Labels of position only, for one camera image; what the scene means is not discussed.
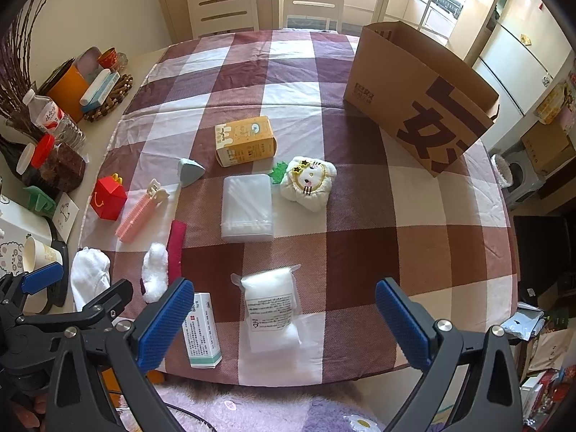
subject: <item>yellow milk carton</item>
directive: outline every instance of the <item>yellow milk carton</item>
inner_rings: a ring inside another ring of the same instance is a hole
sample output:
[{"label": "yellow milk carton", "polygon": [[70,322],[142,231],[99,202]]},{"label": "yellow milk carton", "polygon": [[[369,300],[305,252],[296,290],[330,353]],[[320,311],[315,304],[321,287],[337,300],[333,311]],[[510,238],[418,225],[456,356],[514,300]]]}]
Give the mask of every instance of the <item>yellow milk carton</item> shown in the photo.
[{"label": "yellow milk carton", "polygon": [[266,116],[244,118],[214,127],[216,158],[222,167],[271,158],[276,138]]}]

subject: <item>pink hair comb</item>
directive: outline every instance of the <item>pink hair comb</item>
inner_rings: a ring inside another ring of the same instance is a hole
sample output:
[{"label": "pink hair comb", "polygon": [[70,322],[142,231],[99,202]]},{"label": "pink hair comb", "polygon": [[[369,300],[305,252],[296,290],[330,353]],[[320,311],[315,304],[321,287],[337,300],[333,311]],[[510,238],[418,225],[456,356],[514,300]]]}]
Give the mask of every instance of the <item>pink hair comb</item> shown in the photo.
[{"label": "pink hair comb", "polygon": [[170,195],[156,179],[152,179],[148,189],[142,198],[138,200],[134,208],[130,210],[128,216],[122,219],[120,226],[116,229],[116,236],[124,243],[130,243],[136,234],[142,229],[144,224],[150,220],[154,210]]}]

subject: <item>purple rug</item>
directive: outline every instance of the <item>purple rug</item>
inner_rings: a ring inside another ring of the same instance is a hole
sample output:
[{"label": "purple rug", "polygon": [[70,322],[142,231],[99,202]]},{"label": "purple rug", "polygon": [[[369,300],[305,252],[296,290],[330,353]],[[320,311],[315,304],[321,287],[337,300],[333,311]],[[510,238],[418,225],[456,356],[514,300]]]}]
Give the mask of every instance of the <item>purple rug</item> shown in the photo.
[{"label": "purple rug", "polygon": [[[157,391],[165,402],[210,422],[218,432],[381,432],[362,395],[350,383],[264,388],[211,384],[169,377]],[[210,432],[196,419],[173,411],[186,432]],[[139,427],[122,413],[130,432]]]}]

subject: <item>cardboard box on shelf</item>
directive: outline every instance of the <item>cardboard box on shelf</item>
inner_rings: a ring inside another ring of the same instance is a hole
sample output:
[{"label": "cardboard box on shelf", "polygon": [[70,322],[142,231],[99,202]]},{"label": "cardboard box on shelf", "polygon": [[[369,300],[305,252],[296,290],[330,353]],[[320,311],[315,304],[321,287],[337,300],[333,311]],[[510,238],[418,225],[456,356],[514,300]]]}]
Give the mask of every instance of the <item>cardboard box on shelf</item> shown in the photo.
[{"label": "cardboard box on shelf", "polygon": [[572,141],[556,121],[536,122],[522,137],[522,143],[536,173],[548,175],[576,156]]},{"label": "cardboard box on shelf", "polygon": [[433,176],[496,119],[498,94],[450,50],[402,22],[362,28],[344,99]]},{"label": "cardboard box on shelf", "polygon": [[528,373],[546,369],[560,370],[573,336],[574,330],[572,329],[541,334],[536,352],[528,366]]},{"label": "cardboard box on shelf", "polygon": [[222,167],[273,157],[276,138],[266,116],[244,118],[214,127],[216,159]]}]

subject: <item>red bowl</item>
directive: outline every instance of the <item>red bowl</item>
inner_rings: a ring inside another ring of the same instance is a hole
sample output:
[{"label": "red bowl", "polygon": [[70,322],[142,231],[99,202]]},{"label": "red bowl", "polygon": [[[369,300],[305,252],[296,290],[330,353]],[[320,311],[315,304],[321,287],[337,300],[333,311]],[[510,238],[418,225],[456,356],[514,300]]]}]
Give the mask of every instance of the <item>red bowl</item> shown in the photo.
[{"label": "red bowl", "polygon": [[102,68],[112,68],[116,62],[118,61],[118,54],[116,53],[116,49],[112,47],[109,50],[106,50],[99,58],[98,63]]}]

